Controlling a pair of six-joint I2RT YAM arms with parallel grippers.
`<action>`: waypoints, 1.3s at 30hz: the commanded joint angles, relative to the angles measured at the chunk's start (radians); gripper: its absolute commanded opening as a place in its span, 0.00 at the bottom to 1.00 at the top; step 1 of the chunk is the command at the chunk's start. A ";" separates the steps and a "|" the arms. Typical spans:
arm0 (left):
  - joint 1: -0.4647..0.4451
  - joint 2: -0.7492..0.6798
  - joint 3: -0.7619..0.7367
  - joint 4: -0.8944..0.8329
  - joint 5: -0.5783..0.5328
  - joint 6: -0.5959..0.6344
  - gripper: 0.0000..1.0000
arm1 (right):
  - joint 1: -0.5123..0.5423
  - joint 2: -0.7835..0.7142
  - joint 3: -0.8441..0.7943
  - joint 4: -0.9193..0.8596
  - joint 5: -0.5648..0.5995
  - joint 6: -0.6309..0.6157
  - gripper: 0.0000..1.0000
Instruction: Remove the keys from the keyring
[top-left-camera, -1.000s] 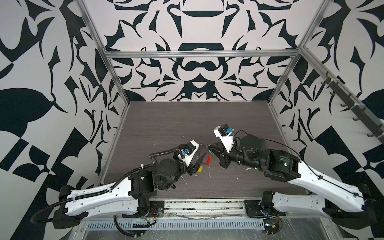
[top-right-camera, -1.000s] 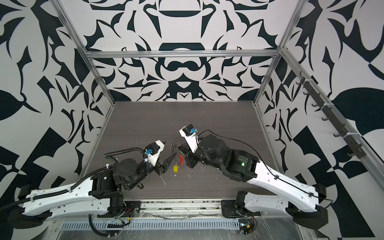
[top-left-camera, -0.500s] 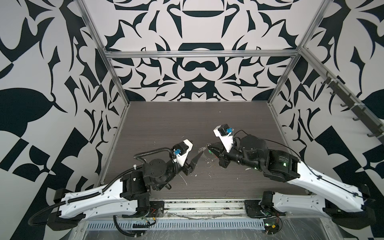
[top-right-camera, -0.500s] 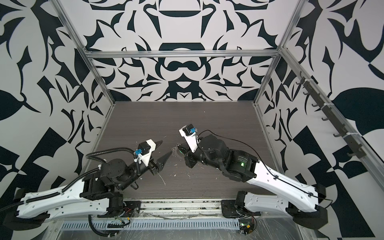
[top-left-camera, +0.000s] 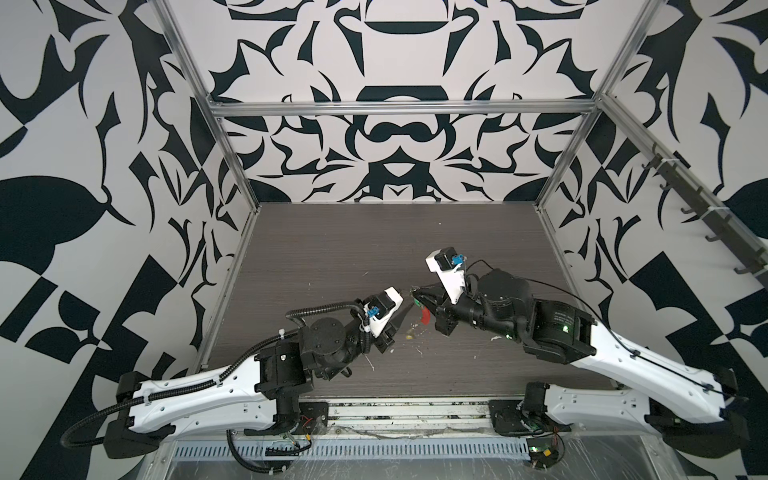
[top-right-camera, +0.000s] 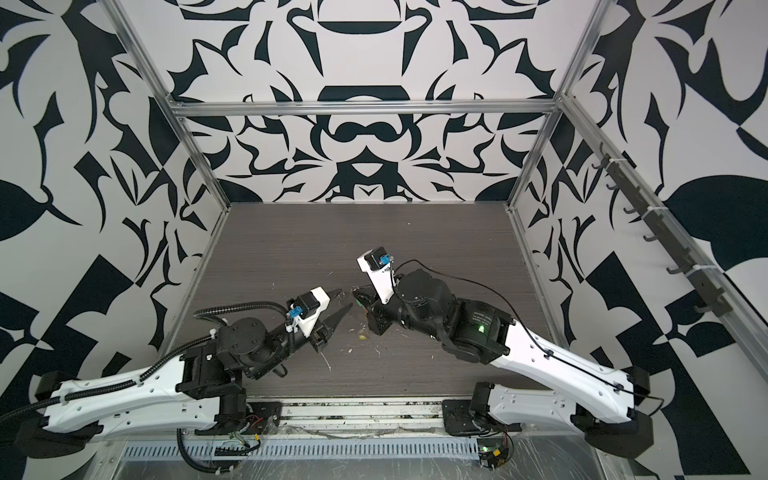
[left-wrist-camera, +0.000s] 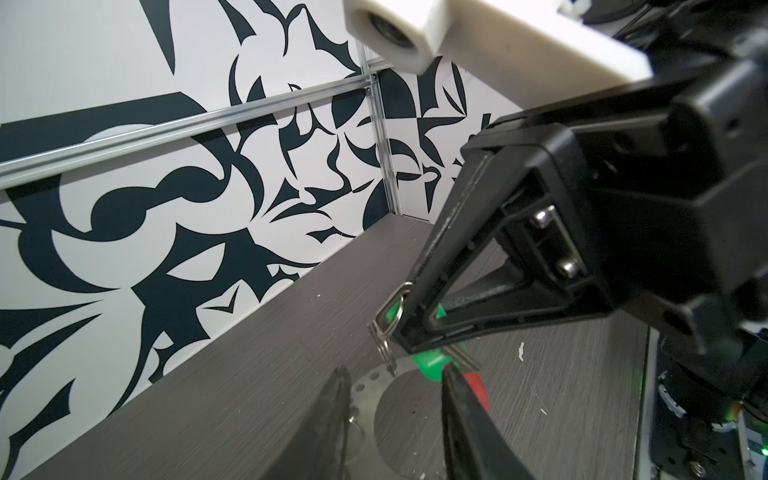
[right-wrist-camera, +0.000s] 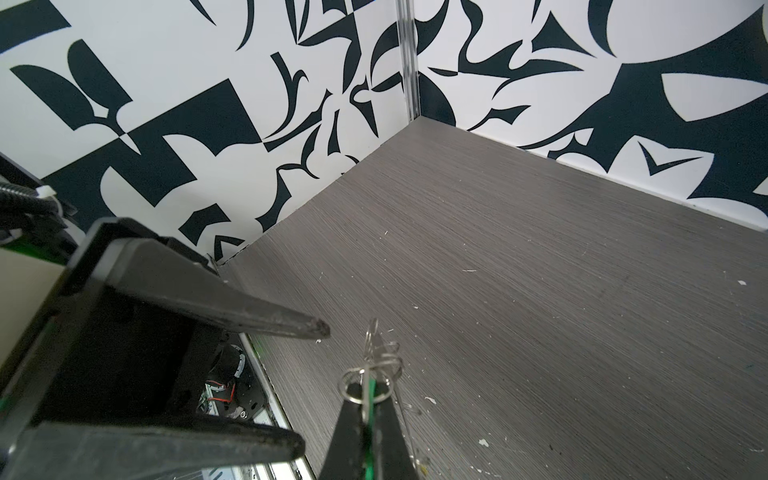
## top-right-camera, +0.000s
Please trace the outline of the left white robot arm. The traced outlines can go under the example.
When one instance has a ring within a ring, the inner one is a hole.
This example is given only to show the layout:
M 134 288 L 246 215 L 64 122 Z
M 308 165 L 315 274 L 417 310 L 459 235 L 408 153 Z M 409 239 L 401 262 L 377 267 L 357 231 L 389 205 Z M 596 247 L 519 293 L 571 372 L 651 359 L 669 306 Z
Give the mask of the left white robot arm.
M 123 434 L 166 430 L 200 436 L 250 427 L 244 380 L 285 377 L 285 362 L 305 345 L 322 352 L 351 309 L 327 311 L 340 295 L 317 287 L 282 305 L 251 301 L 201 309 L 213 323 L 151 366 L 92 380 L 45 374 L 35 402 L 1 416 L 17 430 L 12 444 L 29 458 L 72 455 Z

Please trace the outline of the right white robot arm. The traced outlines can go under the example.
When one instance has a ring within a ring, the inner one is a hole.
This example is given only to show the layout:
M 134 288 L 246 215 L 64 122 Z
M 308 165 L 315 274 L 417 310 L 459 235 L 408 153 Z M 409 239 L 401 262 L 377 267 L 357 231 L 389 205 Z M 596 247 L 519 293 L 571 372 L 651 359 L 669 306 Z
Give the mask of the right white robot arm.
M 468 408 L 481 427 L 562 426 L 608 454 L 635 459 L 654 443 L 653 421 L 639 405 L 650 394 L 640 367 L 615 369 L 580 357 L 527 329 L 486 302 L 460 298 L 422 269 L 370 275 L 352 293 L 370 330 L 398 324 L 437 340 L 455 358 L 510 371 L 547 387 L 545 393 L 493 382 L 475 386 Z

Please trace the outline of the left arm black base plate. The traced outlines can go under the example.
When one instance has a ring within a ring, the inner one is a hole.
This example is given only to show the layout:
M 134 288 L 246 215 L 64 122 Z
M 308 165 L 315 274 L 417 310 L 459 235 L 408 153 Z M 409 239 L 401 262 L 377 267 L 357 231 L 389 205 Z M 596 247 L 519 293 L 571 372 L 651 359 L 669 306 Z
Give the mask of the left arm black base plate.
M 282 407 L 283 404 L 280 401 L 249 402 L 246 433 L 263 435 L 275 432 L 281 425 Z

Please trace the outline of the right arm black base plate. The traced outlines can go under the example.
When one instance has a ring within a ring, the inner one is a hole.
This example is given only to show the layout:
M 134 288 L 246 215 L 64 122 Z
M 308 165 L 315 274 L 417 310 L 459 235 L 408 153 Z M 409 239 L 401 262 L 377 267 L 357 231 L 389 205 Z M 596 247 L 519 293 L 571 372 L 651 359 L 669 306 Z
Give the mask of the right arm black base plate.
M 480 400 L 446 399 L 441 402 L 444 430 L 456 437 L 480 436 L 491 432 L 487 403 Z

